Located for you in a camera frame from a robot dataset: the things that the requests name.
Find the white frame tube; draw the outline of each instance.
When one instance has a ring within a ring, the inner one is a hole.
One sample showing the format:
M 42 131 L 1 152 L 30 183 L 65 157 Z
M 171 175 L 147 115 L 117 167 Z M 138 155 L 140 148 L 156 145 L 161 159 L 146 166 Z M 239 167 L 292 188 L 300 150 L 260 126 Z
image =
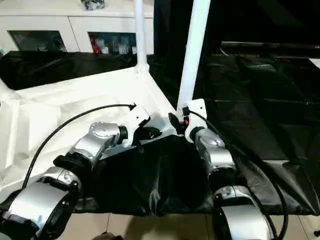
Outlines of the white frame tube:
M 7 87 L 7 85 L 0 78 L 0 101 L 5 99 L 16 99 L 18 95 L 16 92 Z
M 148 66 L 145 40 L 145 15 L 143 0 L 134 0 L 134 15 L 137 67 L 138 69 L 143 69 L 146 66 Z
M 193 0 L 177 110 L 192 100 L 211 0 Z

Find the floor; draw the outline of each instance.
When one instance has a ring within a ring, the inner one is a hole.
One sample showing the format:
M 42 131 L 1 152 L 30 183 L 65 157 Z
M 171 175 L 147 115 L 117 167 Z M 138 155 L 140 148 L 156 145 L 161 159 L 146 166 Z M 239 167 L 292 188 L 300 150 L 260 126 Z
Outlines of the floor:
M 272 216 L 272 219 L 279 232 L 283 217 Z M 211 220 L 211 216 L 204 214 L 170 214 L 163 217 L 136 217 L 111 213 L 73 214 L 59 239 L 91 240 L 108 231 L 123 236 L 124 240 L 214 240 Z M 313 236 L 314 228 L 320 227 L 320 222 L 317 221 L 317 217 L 291 215 L 284 239 L 317 239 Z

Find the black fabric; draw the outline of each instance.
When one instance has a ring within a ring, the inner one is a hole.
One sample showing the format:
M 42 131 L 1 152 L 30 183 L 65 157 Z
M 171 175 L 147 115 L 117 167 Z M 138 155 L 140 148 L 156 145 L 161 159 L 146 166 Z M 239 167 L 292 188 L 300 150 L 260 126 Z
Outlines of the black fabric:
M 150 73 L 175 107 L 180 69 L 148 57 Z M 133 56 L 10 52 L 0 77 L 12 89 L 113 71 L 136 64 Z M 201 62 L 194 98 L 206 102 L 208 119 L 233 145 L 270 164 L 290 214 L 320 213 L 320 69 L 305 59 L 215 56 Z M 235 156 L 250 189 L 269 214 L 281 214 L 276 191 L 244 154 Z M 92 188 L 77 212 L 134 215 L 210 213 L 207 179 L 192 144 L 170 136 L 107 158 L 94 170 Z

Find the black cloth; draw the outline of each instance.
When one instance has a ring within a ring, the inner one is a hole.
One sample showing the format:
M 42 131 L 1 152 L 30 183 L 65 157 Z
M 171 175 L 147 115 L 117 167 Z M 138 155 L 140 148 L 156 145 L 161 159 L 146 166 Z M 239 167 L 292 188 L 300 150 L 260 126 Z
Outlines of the black cloth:
M 165 58 L 148 57 L 150 73 L 175 107 L 180 77 Z M 10 52 L 0 77 L 12 89 L 134 66 L 134 56 Z M 305 59 L 215 56 L 200 64 L 194 98 L 225 138 L 270 164 L 290 214 L 319 215 L 320 70 Z M 101 161 L 76 212 L 133 215 L 210 213 L 211 193 L 192 144 L 183 137 L 146 144 Z M 237 156 L 250 189 L 269 214 L 281 214 L 276 191 L 250 161 Z

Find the glass cabinet door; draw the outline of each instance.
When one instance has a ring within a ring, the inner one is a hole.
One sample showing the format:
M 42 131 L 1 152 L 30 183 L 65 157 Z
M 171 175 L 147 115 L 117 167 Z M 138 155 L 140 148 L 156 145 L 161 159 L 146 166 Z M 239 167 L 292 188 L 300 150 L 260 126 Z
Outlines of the glass cabinet door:
M 8 52 L 79 51 L 67 16 L 0 16 L 0 44 Z
M 96 54 L 130 55 L 137 53 L 135 33 L 89 32 L 92 51 Z
M 59 31 L 9 30 L 8 33 L 20 51 L 67 51 Z

